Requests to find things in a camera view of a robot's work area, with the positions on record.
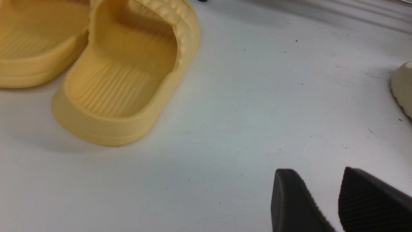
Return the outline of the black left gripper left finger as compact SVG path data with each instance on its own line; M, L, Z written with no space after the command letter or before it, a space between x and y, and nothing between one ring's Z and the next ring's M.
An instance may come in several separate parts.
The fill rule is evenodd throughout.
M277 169L271 201L274 232L335 232L318 208L300 175L293 169Z

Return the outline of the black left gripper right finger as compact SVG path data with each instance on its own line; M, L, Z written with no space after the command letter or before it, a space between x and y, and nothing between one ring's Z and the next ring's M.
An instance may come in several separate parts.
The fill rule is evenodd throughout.
M412 198L374 175L346 167L338 215L346 232L410 232Z

